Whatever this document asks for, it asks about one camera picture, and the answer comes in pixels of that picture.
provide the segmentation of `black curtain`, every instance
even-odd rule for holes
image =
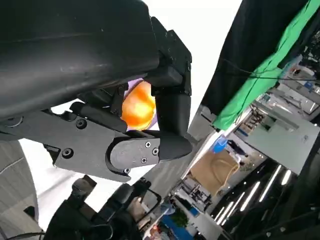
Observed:
[[[218,115],[245,83],[249,72],[254,71],[275,51],[284,30],[307,2],[308,0],[242,1],[202,100],[202,104],[211,113]],[[248,72],[237,69],[230,62]]]

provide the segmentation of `wall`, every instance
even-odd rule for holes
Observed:
[[[222,229],[208,214],[200,212],[197,217],[194,217],[178,200],[176,205],[181,208],[189,218],[189,224],[194,226],[207,240],[217,240]]]
[[[289,132],[274,124],[266,131],[259,125],[246,142],[294,173],[300,174],[320,128],[278,107],[274,107],[273,110],[290,119],[299,128]]]

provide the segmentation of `orange ball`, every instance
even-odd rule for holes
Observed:
[[[151,96],[151,85],[140,82],[122,104],[122,119],[135,130],[147,129],[156,113],[156,100]]]

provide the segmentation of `ceiling light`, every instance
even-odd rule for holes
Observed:
[[[232,205],[234,204],[234,202],[230,202],[229,205],[226,207],[226,209],[224,210],[224,212],[222,213],[221,217],[219,218],[219,220],[216,222],[216,224],[220,225],[222,220],[225,218],[225,216],[227,215],[227,213],[229,212],[229,210],[231,209]]]
[[[262,193],[262,195],[261,195],[261,197],[260,197],[260,200],[259,200],[260,203],[261,203],[261,202],[263,201],[263,199],[265,198],[265,196],[266,196],[269,188],[271,187],[272,183],[274,182],[274,180],[275,180],[276,176],[278,175],[280,169],[281,169],[281,165],[279,165],[279,166],[277,167],[277,169],[275,170],[274,174],[273,174],[272,177],[270,178],[270,180],[269,180],[266,188],[264,189],[264,191],[263,191],[263,193]]]
[[[289,178],[290,178],[290,175],[291,175],[291,171],[290,170],[287,170],[284,174],[284,177],[282,179],[282,182],[281,182],[281,185],[286,185],[289,181]]]
[[[240,211],[241,211],[241,212],[246,209],[246,207],[247,207],[247,205],[249,204],[252,196],[253,196],[253,195],[255,194],[255,192],[257,191],[259,185],[260,185],[260,182],[259,182],[259,181],[254,185],[254,187],[252,188],[249,196],[246,198],[246,200],[244,201],[242,207],[240,208]]]
[[[314,109],[314,106],[316,105],[316,103],[314,102],[310,108],[310,112],[312,112],[312,109]]]
[[[215,221],[217,221],[217,219],[219,218],[220,214],[222,213],[222,211],[225,209],[225,207],[223,206],[220,210],[220,212],[218,213],[218,215],[215,217]]]
[[[231,214],[234,212],[234,210],[236,209],[236,207],[238,206],[238,204],[240,203],[241,199],[244,197],[245,195],[245,192],[243,192],[241,194],[241,196],[238,198],[238,200],[235,202],[235,205],[233,205],[233,208],[230,210],[229,214],[226,216],[226,218],[228,219]]]

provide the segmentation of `green curtain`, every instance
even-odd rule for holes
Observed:
[[[276,84],[276,79],[265,78],[277,78],[282,73],[282,69],[278,68],[278,64],[284,59],[294,43],[298,40],[301,31],[319,6],[320,0],[309,0],[306,3],[303,9],[285,29],[275,52],[254,70],[250,78],[242,85],[241,89],[234,95],[232,100],[224,107],[212,123],[214,127],[227,130],[258,96]]]

